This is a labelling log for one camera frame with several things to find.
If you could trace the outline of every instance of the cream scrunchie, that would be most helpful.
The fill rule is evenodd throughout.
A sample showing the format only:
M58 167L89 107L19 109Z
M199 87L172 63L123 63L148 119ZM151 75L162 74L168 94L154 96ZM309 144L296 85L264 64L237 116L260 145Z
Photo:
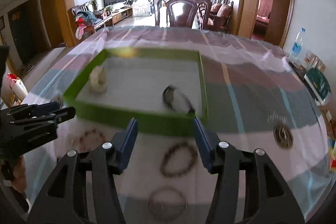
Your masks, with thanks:
M90 73L90 90L103 93L107 89L106 72L103 66L96 66Z

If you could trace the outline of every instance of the cushion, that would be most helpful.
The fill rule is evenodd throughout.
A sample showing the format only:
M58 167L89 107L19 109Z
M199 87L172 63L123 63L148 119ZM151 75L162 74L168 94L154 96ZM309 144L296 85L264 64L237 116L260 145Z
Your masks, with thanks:
M217 16L218 17L229 17L232 11L232 7L226 4L223 4L221 8L219 8Z
M208 19L208 25L213 26L213 19L211 19L211 18Z
M221 4L214 4L214 5L212 5L211 6L211 12L215 12L215 13L217 13L218 12L218 10L219 10L219 8L221 8Z

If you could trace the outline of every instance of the curtain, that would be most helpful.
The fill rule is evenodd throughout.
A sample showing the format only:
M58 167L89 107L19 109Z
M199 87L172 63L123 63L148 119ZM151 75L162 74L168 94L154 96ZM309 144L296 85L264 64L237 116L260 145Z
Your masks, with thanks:
M258 15L261 17L269 17L272 10L273 0L260 0L258 7Z

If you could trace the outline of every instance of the plastic bottle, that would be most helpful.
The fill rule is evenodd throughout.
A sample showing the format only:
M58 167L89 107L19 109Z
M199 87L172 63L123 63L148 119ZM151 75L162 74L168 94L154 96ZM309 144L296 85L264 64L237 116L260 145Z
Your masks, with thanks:
M290 57L293 58L295 61L298 59L299 53L302 49L302 45L303 45L302 37L303 37L303 34L305 33L305 31L306 30L304 28L302 28L301 31L299 31L299 33L296 36L296 41L293 45L291 55L290 55Z

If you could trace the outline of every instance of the striped tablecloth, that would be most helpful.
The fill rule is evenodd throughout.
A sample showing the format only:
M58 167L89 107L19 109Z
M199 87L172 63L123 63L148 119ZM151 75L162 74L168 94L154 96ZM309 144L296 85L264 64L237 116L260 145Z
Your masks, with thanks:
M62 95L86 64L109 47L199 50L204 56L207 127L240 150L263 148L288 182L305 218L324 200L335 182L328 169L324 120L308 90L286 62L282 49L266 42L186 28L138 26L100 30L56 63L23 103L42 104ZM273 129L278 122L286 124L293 134L290 150L281 148L274 140ZM75 118L59 125L57 140L25 155L26 192L32 202L56 158L73 148L85 131L93 129L107 139L117 131ZM187 138L139 134L127 170L115 179L127 223L155 223L148 211L148 197L163 185L181 191L188 202L186 212L174 223L204 223L216 176L206 172L200 158L184 177L168 179L159 172L164 153L181 139ZM183 160L180 156L177 163ZM243 210L243 195L239 193L237 217Z

